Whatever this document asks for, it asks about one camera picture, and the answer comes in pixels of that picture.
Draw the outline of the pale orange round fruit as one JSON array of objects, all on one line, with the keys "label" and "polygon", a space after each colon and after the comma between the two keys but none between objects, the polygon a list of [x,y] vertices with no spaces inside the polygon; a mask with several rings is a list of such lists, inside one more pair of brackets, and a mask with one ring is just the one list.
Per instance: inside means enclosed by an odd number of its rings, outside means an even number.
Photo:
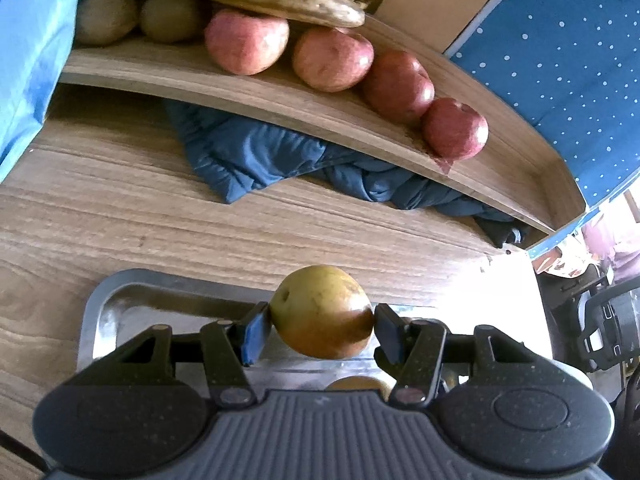
[{"label": "pale orange round fruit", "polygon": [[386,382],[382,382],[378,378],[354,375],[346,376],[340,379],[334,380],[327,387],[326,391],[348,391],[348,390],[374,390],[377,391],[382,399],[387,401],[390,397],[392,387],[387,385]]}]

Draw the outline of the yellow green mango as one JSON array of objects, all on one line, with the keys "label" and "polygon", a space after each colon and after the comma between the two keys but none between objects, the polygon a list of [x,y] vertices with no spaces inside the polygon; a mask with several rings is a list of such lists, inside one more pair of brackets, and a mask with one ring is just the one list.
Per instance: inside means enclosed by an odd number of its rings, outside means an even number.
[{"label": "yellow green mango", "polygon": [[283,342],[315,359],[358,356],[374,325],[369,297],[336,266],[306,266],[288,274],[271,297],[269,310]]}]

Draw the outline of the metal baking tray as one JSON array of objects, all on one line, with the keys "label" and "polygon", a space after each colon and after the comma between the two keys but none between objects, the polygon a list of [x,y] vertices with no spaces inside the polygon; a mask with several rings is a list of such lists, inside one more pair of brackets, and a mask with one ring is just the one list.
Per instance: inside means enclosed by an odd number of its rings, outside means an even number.
[{"label": "metal baking tray", "polygon": [[[197,334],[209,323],[239,321],[270,290],[221,284],[162,272],[129,269],[96,286],[82,318],[76,370],[80,372],[147,328],[164,324],[176,335]],[[257,394],[267,389],[323,390],[348,376],[372,377],[392,386],[395,379],[375,363],[372,337],[359,356],[327,361],[302,356],[272,332],[257,362],[244,373]]]}]

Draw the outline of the dark blue jacket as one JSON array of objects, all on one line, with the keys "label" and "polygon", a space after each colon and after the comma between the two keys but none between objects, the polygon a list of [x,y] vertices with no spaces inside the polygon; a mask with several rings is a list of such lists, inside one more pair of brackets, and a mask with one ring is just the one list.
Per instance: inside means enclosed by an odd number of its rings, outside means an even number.
[{"label": "dark blue jacket", "polygon": [[175,100],[165,107],[193,171],[227,204],[286,179],[312,177],[368,203],[470,217],[497,248],[521,245],[532,230],[449,186],[351,148],[216,108]]}]

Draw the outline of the wooden curved shelf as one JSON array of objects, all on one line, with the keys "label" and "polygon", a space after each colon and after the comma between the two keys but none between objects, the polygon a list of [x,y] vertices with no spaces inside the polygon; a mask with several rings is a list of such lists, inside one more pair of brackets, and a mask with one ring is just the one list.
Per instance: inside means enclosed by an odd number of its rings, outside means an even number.
[{"label": "wooden curved shelf", "polygon": [[214,65],[202,44],[170,46],[132,38],[104,48],[76,47],[61,80],[216,107],[326,139],[455,188],[547,234],[586,213],[564,159],[484,84],[375,18],[367,19],[360,34],[376,50],[410,51],[439,96],[452,96],[480,112],[489,125],[484,150],[442,169],[420,138],[386,122],[354,92],[314,91],[295,76],[286,58],[256,76],[230,75]]}]

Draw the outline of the red apple rightmost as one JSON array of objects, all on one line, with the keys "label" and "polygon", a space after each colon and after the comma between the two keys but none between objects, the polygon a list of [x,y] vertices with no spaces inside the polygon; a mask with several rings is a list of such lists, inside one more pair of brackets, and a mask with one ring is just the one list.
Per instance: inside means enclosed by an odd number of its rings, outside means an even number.
[{"label": "red apple rightmost", "polygon": [[434,99],[421,120],[421,136],[439,158],[457,162],[476,156],[486,145],[488,122],[468,104]]}]

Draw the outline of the pink apple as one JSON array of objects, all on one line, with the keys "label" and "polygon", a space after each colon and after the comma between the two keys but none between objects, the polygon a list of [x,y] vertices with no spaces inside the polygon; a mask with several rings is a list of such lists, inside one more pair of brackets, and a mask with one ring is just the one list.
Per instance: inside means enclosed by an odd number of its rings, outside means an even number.
[{"label": "pink apple", "polygon": [[296,41],[292,67],[310,88],[335,93],[359,84],[370,70],[374,47],[358,32],[313,27]]},{"label": "pink apple", "polygon": [[288,45],[290,25],[285,18],[218,11],[204,30],[207,53],[233,75],[253,76],[273,66]]}]

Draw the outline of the pink apple leftmost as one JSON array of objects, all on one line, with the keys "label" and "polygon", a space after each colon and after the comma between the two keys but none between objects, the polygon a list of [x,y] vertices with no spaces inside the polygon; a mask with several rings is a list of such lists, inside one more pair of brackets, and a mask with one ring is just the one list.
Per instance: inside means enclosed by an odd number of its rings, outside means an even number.
[{"label": "pink apple leftmost", "polygon": [[273,66],[288,45],[290,25],[285,18],[218,11],[204,30],[207,53],[233,75],[253,76]]}]

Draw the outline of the brown kiwi right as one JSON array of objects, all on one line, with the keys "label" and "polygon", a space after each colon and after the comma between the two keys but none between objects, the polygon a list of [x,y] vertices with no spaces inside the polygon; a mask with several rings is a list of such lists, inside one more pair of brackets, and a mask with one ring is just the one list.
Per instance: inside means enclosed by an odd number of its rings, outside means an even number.
[{"label": "brown kiwi right", "polygon": [[198,36],[203,28],[198,0],[146,0],[140,11],[145,36],[160,44],[174,44]]}]

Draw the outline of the brown kiwi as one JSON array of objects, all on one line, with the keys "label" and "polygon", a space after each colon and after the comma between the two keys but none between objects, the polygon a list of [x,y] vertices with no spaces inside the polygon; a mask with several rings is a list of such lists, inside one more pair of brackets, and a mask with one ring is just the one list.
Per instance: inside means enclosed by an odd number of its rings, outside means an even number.
[{"label": "brown kiwi", "polygon": [[160,44],[174,44],[198,36],[203,28],[198,0],[146,0],[140,11],[145,36]]},{"label": "brown kiwi", "polygon": [[107,46],[127,36],[138,24],[134,0],[82,0],[78,4],[75,40]]}]

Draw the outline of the blue dotted fabric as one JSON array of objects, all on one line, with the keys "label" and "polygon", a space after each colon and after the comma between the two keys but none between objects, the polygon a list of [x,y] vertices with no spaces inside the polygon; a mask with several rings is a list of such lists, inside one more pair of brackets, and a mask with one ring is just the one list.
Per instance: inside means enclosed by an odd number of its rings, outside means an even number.
[{"label": "blue dotted fabric", "polygon": [[446,50],[557,151],[589,206],[639,172],[639,0],[491,0]]}]

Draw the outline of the brown kiwi left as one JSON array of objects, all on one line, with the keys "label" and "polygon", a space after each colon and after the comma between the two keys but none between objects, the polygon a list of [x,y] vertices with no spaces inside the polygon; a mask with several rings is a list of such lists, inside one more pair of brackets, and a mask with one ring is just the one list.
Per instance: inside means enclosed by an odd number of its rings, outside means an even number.
[{"label": "brown kiwi left", "polygon": [[82,0],[78,4],[75,40],[107,46],[127,36],[138,24],[134,0]]}]

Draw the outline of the light blue garment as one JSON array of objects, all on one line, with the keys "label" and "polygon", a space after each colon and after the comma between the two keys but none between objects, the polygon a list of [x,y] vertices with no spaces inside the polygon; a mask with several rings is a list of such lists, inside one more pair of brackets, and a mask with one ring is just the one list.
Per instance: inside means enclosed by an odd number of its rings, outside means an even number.
[{"label": "light blue garment", "polygon": [[78,0],[1,0],[1,177],[42,129],[70,55]]}]

